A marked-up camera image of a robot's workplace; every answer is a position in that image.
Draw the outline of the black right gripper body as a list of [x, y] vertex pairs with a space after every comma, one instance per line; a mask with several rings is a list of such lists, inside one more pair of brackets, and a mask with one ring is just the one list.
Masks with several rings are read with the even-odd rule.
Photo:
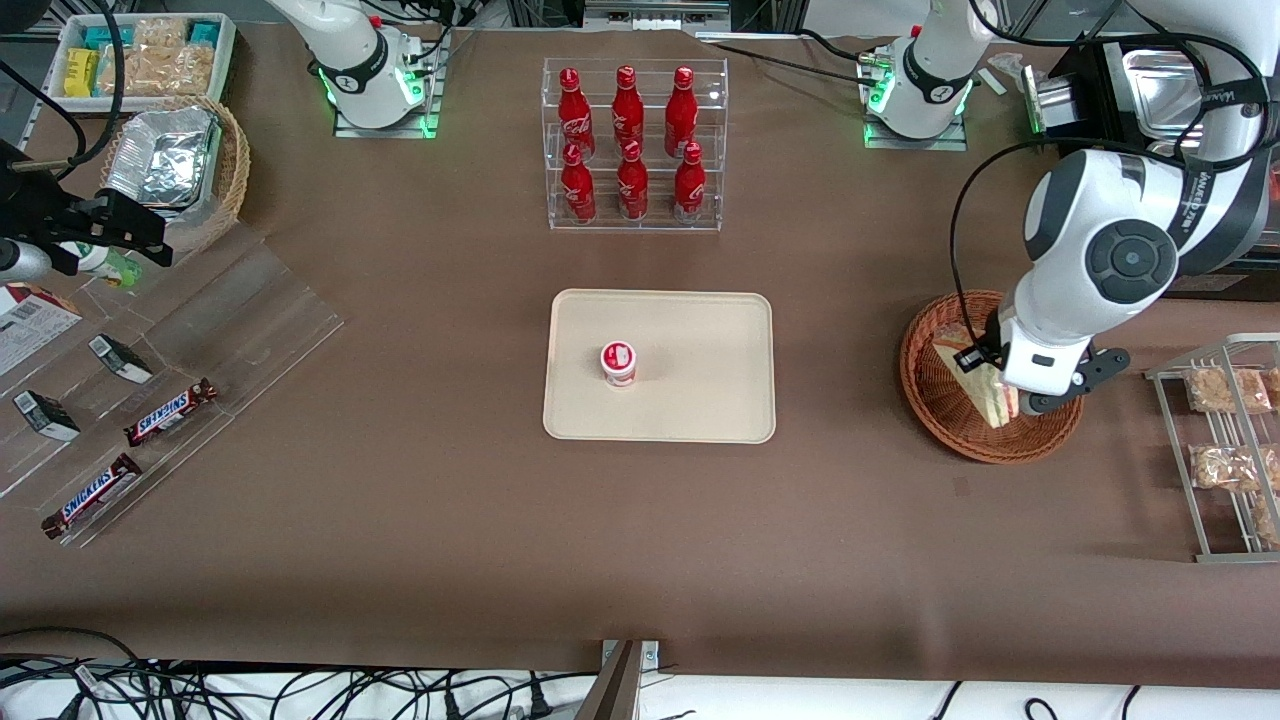
[[28, 158], [1, 141], [1, 237], [26, 243], [78, 242], [100, 245], [84, 199], [65, 191], [46, 170], [15, 172]]

